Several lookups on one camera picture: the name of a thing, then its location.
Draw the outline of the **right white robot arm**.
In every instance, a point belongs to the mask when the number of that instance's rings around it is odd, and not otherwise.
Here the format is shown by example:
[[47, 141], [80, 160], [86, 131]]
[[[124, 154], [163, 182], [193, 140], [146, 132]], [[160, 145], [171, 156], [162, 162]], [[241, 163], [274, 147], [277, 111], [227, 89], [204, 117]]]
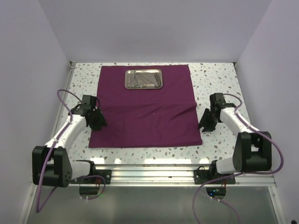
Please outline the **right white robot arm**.
[[236, 142], [230, 158], [211, 162], [208, 171], [211, 182], [219, 183], [226, 174], [271, 170], [271, 135], [268, 132], [261, 132], [253, 127], [233, 103], [211, 103], [210, 109], [204, 111], [199, 129], [212, 132], [218, 123], [224, 123], [229, 128], [236, 137]]

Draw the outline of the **purple cloth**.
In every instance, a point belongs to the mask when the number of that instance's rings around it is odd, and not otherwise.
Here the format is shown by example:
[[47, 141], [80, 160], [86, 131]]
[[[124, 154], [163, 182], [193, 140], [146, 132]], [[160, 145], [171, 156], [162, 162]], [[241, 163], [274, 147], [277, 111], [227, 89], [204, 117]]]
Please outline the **purple cloth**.
[[91, 133], [90, 148], [201, 145], [191, 74], [187, 65], [158, 67], [163, 86], [128, 90], [129, 66], [103, 66], [97, 97], [107, 126]]

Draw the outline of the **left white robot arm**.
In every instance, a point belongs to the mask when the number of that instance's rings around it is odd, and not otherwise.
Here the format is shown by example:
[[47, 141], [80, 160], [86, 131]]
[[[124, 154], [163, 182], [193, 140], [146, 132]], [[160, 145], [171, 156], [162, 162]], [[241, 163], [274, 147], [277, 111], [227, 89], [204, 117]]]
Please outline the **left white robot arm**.
[[78, 104], [71, 109], [71, 114], [59, 132], [44, 146], [33, 149], [33, 183], [65, 188], [77, 178], [82, 178], [86, 183], [94, 182], [97, 178], [94, 162], [71, 162], [68, 152], [86, 127], [97, 131], [106, 125], [106, 120], [95, 102]]

